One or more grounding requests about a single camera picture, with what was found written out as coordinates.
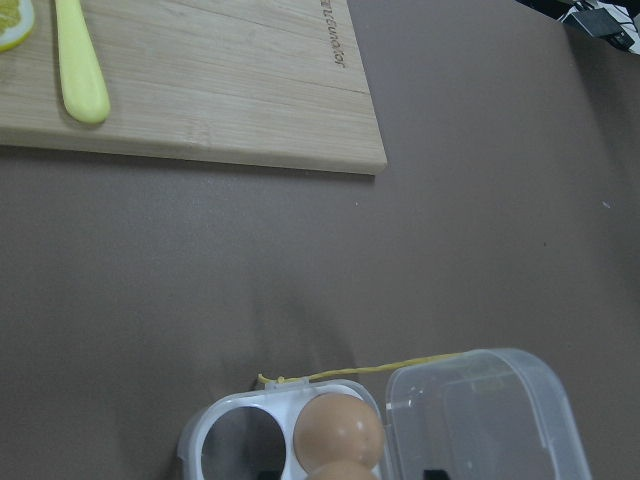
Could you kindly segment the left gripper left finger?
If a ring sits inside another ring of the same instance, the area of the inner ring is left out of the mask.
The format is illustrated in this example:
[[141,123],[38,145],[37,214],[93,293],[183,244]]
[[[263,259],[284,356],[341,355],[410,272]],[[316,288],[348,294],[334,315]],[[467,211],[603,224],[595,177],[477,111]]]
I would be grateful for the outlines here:
[[262,471],[260,480],[280,480],[282,473],[279,471]]

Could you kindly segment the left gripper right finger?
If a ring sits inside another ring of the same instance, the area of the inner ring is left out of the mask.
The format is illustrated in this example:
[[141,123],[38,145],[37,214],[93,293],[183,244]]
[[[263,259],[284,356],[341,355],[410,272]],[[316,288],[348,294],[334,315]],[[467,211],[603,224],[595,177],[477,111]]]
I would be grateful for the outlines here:
[[423,471],[424,480],[446,480],[446,471],[442,469],[425,469]]

